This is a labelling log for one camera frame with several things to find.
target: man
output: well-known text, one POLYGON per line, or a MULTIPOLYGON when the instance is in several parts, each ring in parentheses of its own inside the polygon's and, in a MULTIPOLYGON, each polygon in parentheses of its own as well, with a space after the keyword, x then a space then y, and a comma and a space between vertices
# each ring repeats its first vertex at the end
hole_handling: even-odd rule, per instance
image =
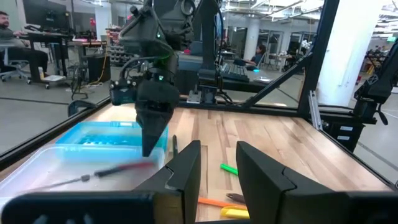
POLYGON ((22 31, 15 31, 8 29, 9 19, 8 14, 0 11, 0 41, 5 40, 12 42, 15 47, 11 47, 8 52, 9 60, 27 60, 29 61, 30 71, 43 68, 43 72, 47 71, 47 63, 49 56, 39 50, 31 50, 29 41, 18 39, 18 37, 25 35, 22 31))

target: blue container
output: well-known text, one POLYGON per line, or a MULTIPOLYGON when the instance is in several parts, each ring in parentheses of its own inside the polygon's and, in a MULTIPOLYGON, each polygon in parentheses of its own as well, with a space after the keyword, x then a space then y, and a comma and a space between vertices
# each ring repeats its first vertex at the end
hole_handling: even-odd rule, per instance
MULTIPOLYGON (((167 127, 150 155, 155 160, 164 157, 168 131, 167 127)), ((141 127, 136 122, 81 122, 56 142, 63 146, 57 154, 69 161, 138 160, 142 159, 141 136, 141 127)))

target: green marker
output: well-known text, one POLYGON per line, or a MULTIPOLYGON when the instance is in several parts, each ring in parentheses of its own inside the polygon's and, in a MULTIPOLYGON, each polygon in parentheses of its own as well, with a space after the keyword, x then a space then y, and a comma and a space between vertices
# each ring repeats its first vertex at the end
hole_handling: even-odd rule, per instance
POLYGON ((220 167, 221 167, 223 170, 226 170, 226 171, 231 172, 231 173, 233 173, 233 174, 235 174, 235 175, 238 175, 238 170, 237 170, 236 168, 234 168, 234 167, 231 167, 231 166, 226 165, 226 164, 221 164, 220 167))

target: person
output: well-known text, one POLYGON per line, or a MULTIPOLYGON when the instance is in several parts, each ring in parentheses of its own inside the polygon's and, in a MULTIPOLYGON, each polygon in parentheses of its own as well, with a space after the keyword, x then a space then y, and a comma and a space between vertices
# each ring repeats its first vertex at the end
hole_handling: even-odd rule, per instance
POLYGON ((23 31, 12 31, 9 28, 9 18, 6 12, 0 11, 0 40, 12 42, 15 47, 9 48, 9 60, 27 60, 30 64, 30 70, 43 68, 47 72, 49 56, 47 53, 39 50, 31 50, 29 41, 18 39, 25 35, 23 31))
POLYGON ((253 58, 251 60, 243 60, 246 63, 249 63, 251 65, 255 65, 258 66, 260 64, 260 60, 262 58, 262 56, 265 54, 266 52, 266 46, 264 45, 259 45, 256 49, 256 54, 253 56, 253 58))

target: orange marker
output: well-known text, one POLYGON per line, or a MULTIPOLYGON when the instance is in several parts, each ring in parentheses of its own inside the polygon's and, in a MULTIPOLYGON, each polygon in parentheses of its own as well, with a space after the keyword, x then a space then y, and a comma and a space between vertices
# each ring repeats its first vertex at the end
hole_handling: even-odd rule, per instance
POLYGON ((208 199, 208 198, 204 198, 204 197, 199 197, 198 203, 204 203, 207 205, 217 206, 217 207, 221 207, 221 208, 227 207, 227 206, 234 206, 236 208, 248 209, 246 206, 243 206, 243 205, 238 205, 238 204, 229 203, 229 202, 220 202, 217 200, 212 200, 212 199, 208 199))

